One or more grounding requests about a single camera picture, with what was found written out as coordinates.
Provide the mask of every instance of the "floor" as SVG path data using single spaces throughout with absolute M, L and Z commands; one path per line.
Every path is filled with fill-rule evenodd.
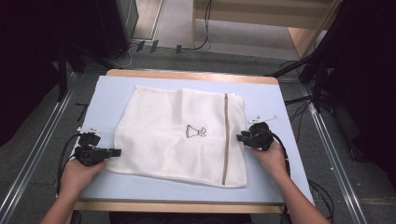
M 152 40 L 163 11 L 163 0 L 136 0 L 139 20 L 134 29 L 134 39 Z
M 211 48 L 209 48 L 210 45 L 206 45 L 207 49 L 203 48 L 201 51 L 183 51 L 181 54 L 176 54 L 176 50 L 172 48 L 177 44 L 183 46 L 191 44 L 191 26 L 189 21 L 176 18 L 176 13 L 172 10 L 176 10 L 179 12 L 178 16 L 187 19 L 190 16 L 189 2 L 179 0 L 163 2 L 163 11 L 152 39 L 158 39 L 159 46 L 164 48 L 158 48 L 155 53 L 150 53 L 150 43 L 147 41 L 147 46 L 141 51 L 136 52 L 132 49 L 129 54 L 125 52 L 115 62 L 124 65 L 129 63 L 125 69 L 207 71 L 257 76 L 271 74 L 277 71 L 283 63 L 298 60 L 290 36 L 284 28 L 247 27 L 244 24 L 213 21 L 209 23 Z M 197 27 L 203 28 L 203 25 L 202 22 L 197 23 Z M 199 41 L 202 42 L 205 37 L 205 28 L 200 28 L 196 37 L 198 45 Z M 87 64 L 86 73 L 77 75 L 70 100 L 52 136 L 44 146 L 42 158 L 35 167 L 29 183 L 23 187 L 23 194 L 15 199 L 18 203 L 13 214 L 8 222 L 2 222 L 0 219 L 0 223 L 37 223 L 53 203 L 55 192 L 53 184 L 60 150 L 65 140 L 75 133 L 77 127 L 83 122 L 83 120 L 77 121 L 82 108 L 76 103 L 88 104 L 94 92 L 97 78 L 106 73 L 106 69 L 95 62 L 87 60 Z M 279 79 L 285 100 L 304 95 L 304 87 L 296 81 L 297 76 L 297 72 L 293 71 Z M 36 139 L 40 136 L 56 106 L 57 92 L 57 88 L 52 90 L 23 123 L 15 137 L 0 147 L 1 201 L 9 193 L 9 187 L 18 176 Z M 302 105 L 303 103 L 287 106 L 288 113 L 292 116 Z M 334 223 L 359 223 L 354 220 L 348 209 L 345 193 L 340 187 L 340 181 L 334 173 L 334 167 L 323 146 L 317 124 L 312 113 L 308 111 L 306 110 L 291 123 L 296 139 L 297 136 L 300 136 L 298 146 L 307 178 L 317 182 L 331 194 L 335 207 Z M 396 216 L 394 216 L 396 193 L 388 182 L 386 174 L 375 164 L 356 162 L 351 159 L 347 142 L 340 131 L 336 118 L 326 110 L 323 110 L 320 116 L 326 124 L 348 180 L 359 198 L 366 219 L 365 223 L 396 223 Z M 326 206 L 319 198 L 320 195 L 314 190 L 312 193 L 319 210 L 323 214 L 327 214 Z M 252 218 L 254 223 L 279 222 L 278 215 L 255 214 Z M 82 223 L 108 223 L 107 213 L 84 211 Z

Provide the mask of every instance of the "aluminum rail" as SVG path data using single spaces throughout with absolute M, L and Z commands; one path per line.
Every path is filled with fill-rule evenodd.
M 303 92 L 306 95 L 312 95 L 312 92 L 308 85 L 302 85 Z M 346 201 L 346 205 L 349 209 L 349 213 L 352 216 L 354 223 L 368 223 L 362 209 L 361 203 L 359 201 L 358 196 L 355 193 L 355 190 L 352 187 L 352 184 L 347 177 L 347 172 L 344 169 L 343 164 L 338 157 L 337 151 L 335 150 L 334 144 L 332 143 L 332 139 L 330 138 L 329 132 L 327 131 L 326 125 L 315 109 L 313 104 L 310 104 L 309 110 L 311 112 L 312 118 L 314 119 L 315 125 L 317 126 L 318 133 L 320 135 L 320 139 L 323 143 L 324 149 L 329 158 L 330 164 L 332 165 L 335 178 L 338 181 L 338 185 L 343 193 L 344 199 Z
M 11 187 L 8 189 L 6 193 L 6 198 L 3 200 L 2 205 L 0 207 L 0 224 L 7 224 L 9 219 L 12 216 L 24 190 L 29 183 L 30 178 L 32 177 L 35 168 L 44 151 L 47 147 L 47 144 L 52 137 L 53 132 L 64 113 L 65 108 L 70 100 L 71 95 L 73 94 L 73 90 L 76 86 L 76 83 L 79 80 L 79 76 L 76 73 L 72 73 L 69 80 L 69 91 L 64 96 L 61 102 L 58 102 L 54 107 L 46 125 L 44 126 L 41 134 L 38 136 L 35 145 L 33 146 L 26 162 L 22 166 L 17 178 L 12 183 Z

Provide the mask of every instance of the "white mesh laundry bag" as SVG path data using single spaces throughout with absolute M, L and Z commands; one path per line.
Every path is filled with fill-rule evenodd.
M 239 188 L 247 184 L 243 100 L 234 94 L 135 86 L 115 131 L 114 173 Z

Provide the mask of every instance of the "table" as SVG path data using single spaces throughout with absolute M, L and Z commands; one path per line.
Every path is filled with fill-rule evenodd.
M 195 20 L 205 18 L 207 2 L 194 0 L 192 45 Z M 341 0 L 215 0 L 210 20 L 289 27 L 294 46 L 303 58 L 321 31 L 330 27 L 340 3 Z
M 181 87 L 203 91 L 235 92 L 244 98 L 245 115 L 276 115 L 271 130 L 284 143 L 289 157 L 291 178 L 313 202 L 307 184 L 289 117 L 277 80 L 272 77 L 191 73 L 175 71 L 110 70 L 100 77 L 82 130 L 94 128 L 102 137 L 99 147 L 114 147 L 113 133 L 134 85 Z M 276 183 L 260 163 L 246 151 L 247 186 L 220 189 L 107 171 L 95 177 L 81 194 L 77 210 L 145 211 L 182 213 L 281 213 L 283 199 Z

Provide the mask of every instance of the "black curtain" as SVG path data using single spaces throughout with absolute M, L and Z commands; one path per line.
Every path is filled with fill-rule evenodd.
M 351 143 L 388 172 L 396 188 L 396 2 L 356 2 L 340 29 L 324 89 L 359 127 Z
M 0 1 L 0 146 L 58 83 L 59 3 Z

